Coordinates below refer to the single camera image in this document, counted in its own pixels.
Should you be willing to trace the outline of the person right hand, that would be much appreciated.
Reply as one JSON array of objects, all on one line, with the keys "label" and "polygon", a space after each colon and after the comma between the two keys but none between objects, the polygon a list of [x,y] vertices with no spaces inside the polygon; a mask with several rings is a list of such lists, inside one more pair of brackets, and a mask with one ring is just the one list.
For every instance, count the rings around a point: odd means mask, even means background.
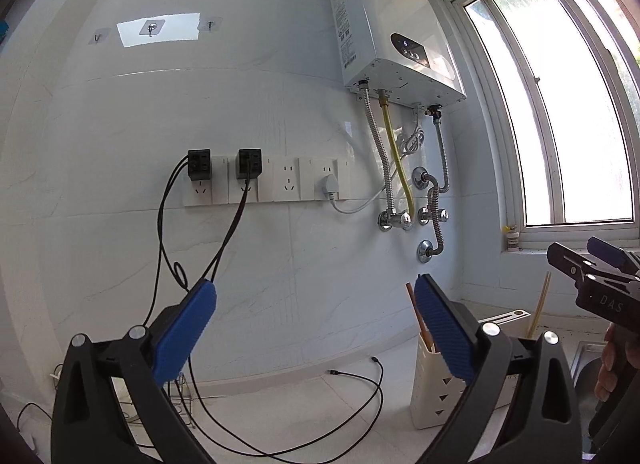
[{"label": "person right hand", "polygon": [[[604,340],[605,347],[602,351],[601,366],[598,373],[597,384],[594,386],[594,395],[599,401],[605,402],[614,392],[617,385],[618,375],[614,370],[616,362],[616,345],[614,336],[616,333],[616,325],[611,323],[605,331]],[[636,369],[640,366],[640,347],[638,342],[628,342],[625,345],[625,356],[627,361]]]}]

